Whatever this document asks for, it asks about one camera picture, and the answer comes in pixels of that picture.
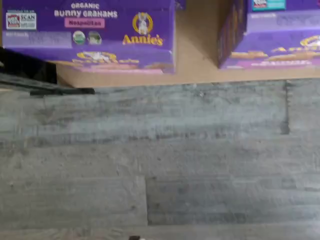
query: wooden floor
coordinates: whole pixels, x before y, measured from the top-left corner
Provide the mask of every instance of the wooden floor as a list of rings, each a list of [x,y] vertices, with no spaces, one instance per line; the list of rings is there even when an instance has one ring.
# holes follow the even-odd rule
[[[0,92],[0,240],[320,238],[319,80],[97,91]]]

